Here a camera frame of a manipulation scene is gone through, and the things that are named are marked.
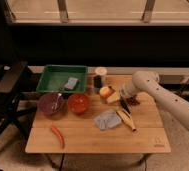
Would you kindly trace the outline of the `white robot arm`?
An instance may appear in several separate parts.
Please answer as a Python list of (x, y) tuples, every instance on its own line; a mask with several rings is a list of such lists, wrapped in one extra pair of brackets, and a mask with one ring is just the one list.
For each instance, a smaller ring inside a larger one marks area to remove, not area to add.
[(130, 98), (140, 92), (152, 96), (189, 131), (189, 102), (159, 84), (159, 74), (153, 71), (136, 71), (118, 89), (119, 98)]

